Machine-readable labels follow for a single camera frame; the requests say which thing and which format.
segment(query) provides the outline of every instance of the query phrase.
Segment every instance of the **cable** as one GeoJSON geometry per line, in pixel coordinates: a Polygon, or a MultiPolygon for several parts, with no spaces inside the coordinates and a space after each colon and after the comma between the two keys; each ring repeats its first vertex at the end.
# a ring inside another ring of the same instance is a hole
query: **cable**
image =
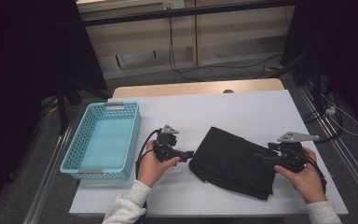
{"type": "Polygon", "coordinates": [[[278,57],[278,56],[281,56],[282,54],[279,53],[279,54],[275,54],[271,57],[268,57],[266,60],[263,60],[262,62],[260,63],[255,63],[255,64],[250,64],[250,65],[244,65],[244,66],[225,66],[225,65],[208,65],[208,66],[200,66],[200,67],[195,67],[195,68],[190,68],[190,69],[187,69],[187,70],[183,70],[183,71],[180,71],[177,67],[176,67],[176,62],[175,62],[175,58],[174,58],[174,53],[173,53],[173,28],[172,28],[172,18],[168,18],[169,20],[169,24],[170,24],[170,66],[171,66],[171,69],[178,73],[181,77],[183,78],[187,78],[187,79],[192,79],[192,80],[196,80],[196,81],[199,81],[199,82],[204,82],[204,80],[200,80],[200,79],[197,79],[197,78],[193,78],[193,77],[186,77],[183,75],[183,73],[188,73],[188,72],[192,72],[192,71],[195,71],[195,70],[198,70],[198,69],[203,69],[203,68],[233,68],[233,69],[240,69],[240,68],[249,68],[249,67],[254,67],[254,66],[258,66],[260,64],[263,64],[263,69],[262,71],[260,72],[260,74],[258,74],[256,77],[254,77],[254,79],[260,77],[261,75],[263,75],[264,73],[264,70],[266,68],[266,62],[268,62],[269,60],[275,58],[275,57],[278,57]]]}
{"type": "Polygon", "coordinates": [[[44,117],[44,116],[46,116],[46,115],[51,116],[51,115],[53,115],[55,112],[60,111],[60,109],[57,107],[57,103],[58,103],[58,102],[57,102],[57,96],[54,96],[54,97],[51,97],[51,99],[48,100],[47,103],[45,103],[45,104],[43,104],[43,105],[40,106],[41,112],[42,112],[42,111],[45,111],[46,108],[47,108],[49,105],[51,105],[53,102],[54,102],[54,104],[52,105],[51,109],[50,109],[48,112],[46,112],[46,113],[39,114],[39,117],[44,117]]]}
{"type": "MultiPolygon", "coordinates": [[[[332,91],[332,93],[333,93],[333,96],[334,96],[335,101],[336,101],[337,104],[338,104],[338,100],[337,100],[336,95],[334,94],[333,91],[332,91]]],[[[343,126],[343,120],[342,120],[342,115],[341,115],[340,111],[338,111],[338,113],[336,113],[336,116],[337,116],[337,119],[338,119],[339,124],[340,124],[341,126],[343,126]]],[[[314,141],[315,144],[327,142],[327,141],[330,141],[330,140],[332,140],[332,139],[334,139],[334,138],[340,136],[340,135],[342,134],[342,129],[338,129],[338,131],[334,130],[334,132],[335,132],[335,133],[334,133],[333,135],[331,135],[330,137],[327,137],[327,138],[325,138],[325,139],[321,139],[321,140],[318,140],[318,141],[314,141]]]]}
{"type": "Polygon", "coordinates": [[[136,175],[136,178],[138,178],[139,166],[141,165],[141,160],[143,158],[142,153],[144,152],[146,144],[147,144],[147,142],[149,142],[149,140],[153,136],[153,134],[159,133],[159,132],[161,132],[161,129],[155,130],[151,134],[149,134],[149,136],[147,136],[144,144],[142,145],[141,151],[139,152],[139,155],[138,155],[138,160],[135,163],[135,175],[136,175]]]}
{"type": "MultiPolygon", "coordinates": [[[[326,98],[324,95],[322,95],[323,98],[325,98],[333,107],[335,107],[338,111],[342,112],[343,114],[345,114],[346,116],[348,116],[351,120],[353,120],[357,125],[358,125],[358,121],[356,119],[354,119],[353,117],[351,117],[348,113],[346,113],[345,111],[343,111],[341,108],[339,108],[339,106],[333,104],[328,98],[326,98]]],[[[358,133],[351,133],[348,130],[346,130],[342,124],[339,124],[336,122],[335,119],[333,119],[333,116],[330,114],[330,119],[340,128],[342,129],[344,132],[349,133],[351,135],[354,136],[358,136],[358,133]]]]}
{"type": "Polygon", "coordinates": [[[197,79],[197,78],[193,78],[193,77],[185,77],[182,72],[179,71],[179,69],[176,67],[176,62],[175,62],[175,57],[173,54],[173,38],[172,38],[172,33],[173,33],[173,28],[172,28],[172,18],[168,18],[168,21],[170,22],[170,66],[171,69],[176,72],[177,74],[179,74],[181,77],[183,78],[187,78],[187,79],[192,79],[192,80],[196,80],[198,82],[203,82],[203,80],[197,79]]]}
{"type": "Polygon", "coordinates": [[[305,119],[309,118],[310,116],[312,116],[313,114],[315,114],[317,112],[316,109],[312,110],[311,112],[309,112],[309,114],[304,115],[302,118],[302,120],[304,121],[304,123],[308,123],[309,121],[305,121],[305,119]]]}
{"type": "Polygon", "coordinates": [[[300,153],[298,153],[294,150],[287,149],[287,151],[290,151],[290,152],[296,154],[298,157],[304,159],[307,163],[309,163],[311,166],[313,166],[313,168],[315,168],[315,170],[318,172],[319,177],[321,178],[321,184],[322,184],[322,188],[324,189],[324,193],[326,193],[327,181],[325,180],[324,173],[319,168],[318,163],[313,158],[311,158],[309,155],[306,155],[304,157],[303,155],[301,155],[300,153]]]}
{"type": "Polygon", "coordinates": [[[315,121],[315,120],[317,120],[317,119],[320,119],[321,117],[324,116],[326,110],[327,110],[327,108],[325,108],[325,109],[324,109],[324,112],[321,113],[321,112],[318,112],[318,111],[319,111],[318,109],[314,109],[314,110],[311,112],[311,114],[314,114],[314,113],[317,113],[317,112],[318,112],[318,116],[316,116],[315,118],[310,119],[310,120],[305,120],[304,123],[310,123],[310,122],[313,122],[313,121],[315,121]]]}
{"type": "Polygon", "coordinates": [[[144,158],[144,156],[147,154],[147,153],[149,153],[149,152],[151,152],[151,151],[153,151],[154,149],[149,149],[149,150],[147,150],[145,153],[144,153],[144,155],[142,155],[142,157],[141,157],[141,160],[144,158]]]}

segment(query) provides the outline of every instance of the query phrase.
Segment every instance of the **black fabric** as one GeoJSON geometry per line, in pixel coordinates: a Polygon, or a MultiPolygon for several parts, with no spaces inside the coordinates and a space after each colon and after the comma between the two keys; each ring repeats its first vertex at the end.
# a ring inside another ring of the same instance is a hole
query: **black fabric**
{"type": "Polygon", "coordinates": [[[272,194],[276,173],[267,170],[254,153],[277,155],[274,151],[212,127],[188,166],[202,182],[208,181],[222,189],[267,200],[272,194]]]}

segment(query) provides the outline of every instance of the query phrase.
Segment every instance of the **left hand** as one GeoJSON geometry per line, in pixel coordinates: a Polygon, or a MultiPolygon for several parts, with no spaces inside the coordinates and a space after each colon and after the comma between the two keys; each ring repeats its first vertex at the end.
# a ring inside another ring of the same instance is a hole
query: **left hand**
{"type": "Polygon", "coordinates": [[[159,181],[164,172],[180,160],[179,157],[175,157],[168,161],[160,162],[153,152],[154,142],[155,141],[152,140],[147,143],[146,154],[141,160],[138,174],[138,180],[146,184],[149,188],[153,188],[153,185],[159,181]]]}

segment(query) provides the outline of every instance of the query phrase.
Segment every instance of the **blue plastic basket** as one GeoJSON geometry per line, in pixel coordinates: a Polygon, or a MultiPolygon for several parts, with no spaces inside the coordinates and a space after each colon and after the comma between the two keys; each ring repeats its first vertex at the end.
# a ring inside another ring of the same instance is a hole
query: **blue plastic basket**
{"type": "Polygon", "coordinates": [[[61,172],[74,178],[128,179],[140,124],[136,102],[89,105],[61,172]]]}

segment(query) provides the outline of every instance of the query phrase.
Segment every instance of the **cabinet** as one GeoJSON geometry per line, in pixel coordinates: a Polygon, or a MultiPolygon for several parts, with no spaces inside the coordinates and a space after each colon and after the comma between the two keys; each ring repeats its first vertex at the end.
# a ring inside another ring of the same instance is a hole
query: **cabinet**
{"type": "MultiPolygon", "coordinates": [[[[80,0],[83,19],[160,11],[164,0],[80,0]]],[[[185,0],[185,7],[210,7],[250,0],[185,0]]],[[[172,19],[172,42],[178,68],[267,57],[283,51],[294,7],[185,16],[172,19]]],[[[105,79],[170,70],[168,19],[87,27],[105,79]],[[154,61],[153,50],[159,63],[154,61]],[[132,57],[132,66],[113,66],[132,57]]]]}

